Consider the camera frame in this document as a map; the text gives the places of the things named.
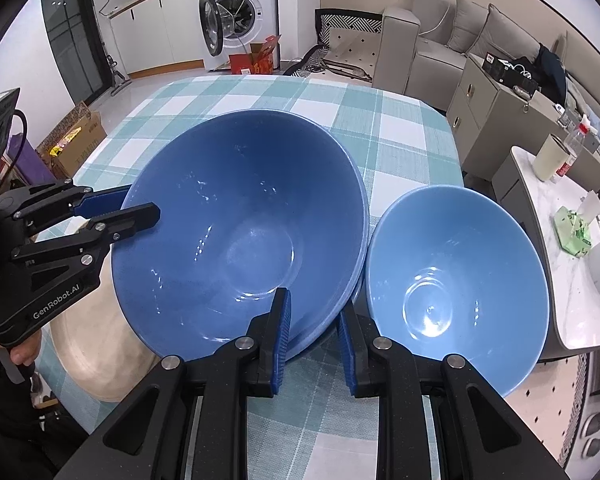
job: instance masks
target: purple object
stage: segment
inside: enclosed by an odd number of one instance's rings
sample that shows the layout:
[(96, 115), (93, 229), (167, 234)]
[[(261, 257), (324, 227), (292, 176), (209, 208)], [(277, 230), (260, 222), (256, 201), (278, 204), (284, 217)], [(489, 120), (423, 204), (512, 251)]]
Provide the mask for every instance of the purple object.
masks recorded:
[[(18, 153), (21, 141), (22, 134), (16, 134), (9, 138), (7, 155), (9, 155), (11, 160), (13, 160), (13, 157)], [(22, 153), (16, 163), (16, 168), (18, 168), (18, 171), (26, 179), (25, 184), (29, 184), (30, 186), (46, 184), (56, 180), (49, 168), (46, 167), (45, 163), (40, 159), (38, 152), (31, 147), (28, 140), (25, 140)]]

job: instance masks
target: checkered tablecloth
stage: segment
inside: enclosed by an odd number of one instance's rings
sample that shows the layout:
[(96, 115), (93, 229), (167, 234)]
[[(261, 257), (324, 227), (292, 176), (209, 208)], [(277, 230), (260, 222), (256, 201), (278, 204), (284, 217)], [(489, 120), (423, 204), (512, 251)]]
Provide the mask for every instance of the checkered tablecloth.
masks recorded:
[[(349, 150), (369, 199), (371, 231), (401, 195), (427, 184), (462, 186), (446, 119), (418, 100), (339, 82), (285, 76), (202, 76), (173, 82), (133, 110), (91, 154), (74, 181), (95, 190), (131, 184), (144, 165), (190, 127), (245, 108), (287, 110), (324, 126)], [(65, 221), (45, 237), (74, 232)], [(48, 333), (37, 360), (52, 390), (91, 432), (113, 409), (69, 377)], [(286, 365), (280, 394), (248, 401), (252, 480), (375, 478), (378, 402), (356, 400), (330, 336)], [(429, 437), (431, 448), (435, 439)]]

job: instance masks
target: black box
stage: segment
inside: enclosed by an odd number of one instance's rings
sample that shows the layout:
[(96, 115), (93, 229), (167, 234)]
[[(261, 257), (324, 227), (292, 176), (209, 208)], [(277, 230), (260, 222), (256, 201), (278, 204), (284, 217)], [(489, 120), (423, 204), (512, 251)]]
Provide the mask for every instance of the black box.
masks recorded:
[(538, 83), (535, 80), (524, 77), (517, 70), (510, 69), (497, 56), (494, 56), (490, 52), (487, 52), (487, 55), (484, 57), (482, 69), (498, 83), (508, 88), (519, 86), (528, 92), (530, 96), (533, 96), (536, 90), (538, 90)]

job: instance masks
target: bottle with red cap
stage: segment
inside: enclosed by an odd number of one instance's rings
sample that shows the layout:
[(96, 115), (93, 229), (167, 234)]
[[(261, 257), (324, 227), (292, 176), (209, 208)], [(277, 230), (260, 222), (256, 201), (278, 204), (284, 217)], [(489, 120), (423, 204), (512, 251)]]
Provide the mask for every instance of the bottle with red cap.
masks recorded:
[(582, 149), (584, 148), (585, 136), (589, 133), (591, 128), (591, 122), (586, 115), (582, 117), (580, 124), (573, 129), (573, 131), (564, 139), (564, 145), (567, 147), (571, 155), (567, 161), (561, 165), (560, 168), (555, 172), (558, 176), (564, 176), (567, 171), (571, 169), (573, 163), (576, 161)]

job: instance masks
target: sofa armrest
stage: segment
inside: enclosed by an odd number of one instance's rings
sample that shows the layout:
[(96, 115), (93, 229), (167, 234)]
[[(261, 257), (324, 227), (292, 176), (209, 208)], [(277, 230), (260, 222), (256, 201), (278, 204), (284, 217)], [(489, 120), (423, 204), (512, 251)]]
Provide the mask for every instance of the sofa armrest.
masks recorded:
[(384, 10), (373, 88), (404, 94), (419, 32), (420, 20), (410, 10)]

